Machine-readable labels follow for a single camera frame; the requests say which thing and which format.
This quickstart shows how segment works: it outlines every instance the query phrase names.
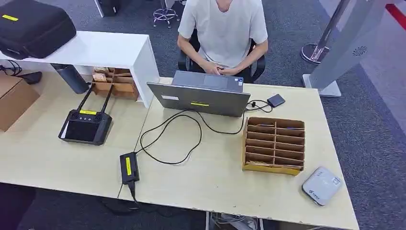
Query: wooden compartment box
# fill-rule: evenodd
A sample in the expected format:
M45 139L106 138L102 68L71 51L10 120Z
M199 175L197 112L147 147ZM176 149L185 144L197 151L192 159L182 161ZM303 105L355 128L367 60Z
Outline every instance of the wooden compartment box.
M111 85L113 85L112 95L136 101L138 99L138 90L130 70L119 68L108 68L108 70L106 72L95 71L96 74L104 74L105 80L96 80L95 74L93 74L93 83L95 84L93 91L95 94L107 96Z
M305 165L303 121L250 117L242 146L242 169L297 175Z

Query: yellow label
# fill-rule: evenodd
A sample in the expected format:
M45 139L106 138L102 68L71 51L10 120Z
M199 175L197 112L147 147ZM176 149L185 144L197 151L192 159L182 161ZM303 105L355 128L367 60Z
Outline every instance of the yellow label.
M95 111L90 111L90 110L81 110L81 114L91 114L91 115L96 115L97 112Z
M127 176L131 175L131 164L130 164L130 158L126 157L125 158L125 163L127 164Z
M5 18L5 19L8 19L8 20L12 20L12 21L18 21L18 18L14 18L14 17L11 17L11 16L8 16L8 15L3 15L3 18Z
M203 104L203 103L197 103L197 102L191 102L192 105L198 105L198 106L209 106L209 104Z

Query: black bag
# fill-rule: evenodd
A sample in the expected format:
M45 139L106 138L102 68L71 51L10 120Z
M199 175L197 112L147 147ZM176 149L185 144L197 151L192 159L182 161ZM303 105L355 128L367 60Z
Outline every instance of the black bag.
M0 51L14 59L45 58L76 35L66 12L33 0L0 7Z

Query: desk surface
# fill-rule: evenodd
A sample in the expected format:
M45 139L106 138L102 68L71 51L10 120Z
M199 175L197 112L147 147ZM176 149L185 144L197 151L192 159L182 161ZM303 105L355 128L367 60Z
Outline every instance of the desk surface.
M35 87L39 99L7 132L0 132L0 182L117 198L119 156L133 151L147 109L112 97L106 112L113 125L106 143L68 143L58 134L84 94L75 94L57 73L45 73ZM103 102L92 93L83 109L99 111Z
M170 83L171 79L162 78ZM202 123L202 143L189 160L178 166L160 164L144 152L138 154L140 181L136 197L140 202L224 212L287 222L358 229L345 183L325 207L314 204L301 191L303 182L319 166L325 166L344 180L317 90L245 84L251 99L266 99L279 93L286 103L270 114L248 112L247 116L267 116L302 120L306 127L305 170L298 176L241 170L242 133L223 135ZM164 109L154 98L143 131L151 129L178 110ZM197 114L189 115L201 120ZM216 130L236 131L241 118L203 114ZM146 135L150 143L161 129ZM174 121L148 151L164 161L179 161L197 143L199 129L184 117ZM128 189L120 199L132 200Z
M77 31L72 40L48 57L26 58L24 61L128 69L147 40L146 34ZM12 58L0 52L0 59Z

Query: man's hand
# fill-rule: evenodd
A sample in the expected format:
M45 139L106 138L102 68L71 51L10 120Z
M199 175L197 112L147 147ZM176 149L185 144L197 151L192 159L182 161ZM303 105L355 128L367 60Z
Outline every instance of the man's hand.
M202 67L202 69L204 69L204 71L208 74L215 74L215 75L220 75L219 71L221 71L223 69L222 66L217 65L213 62L210 61L205 61L203 62L200 67Z
M238 74L239 72L240 71L237 68L219 70L219 73L221 75L227 75L227 76L234 76L234 75Z

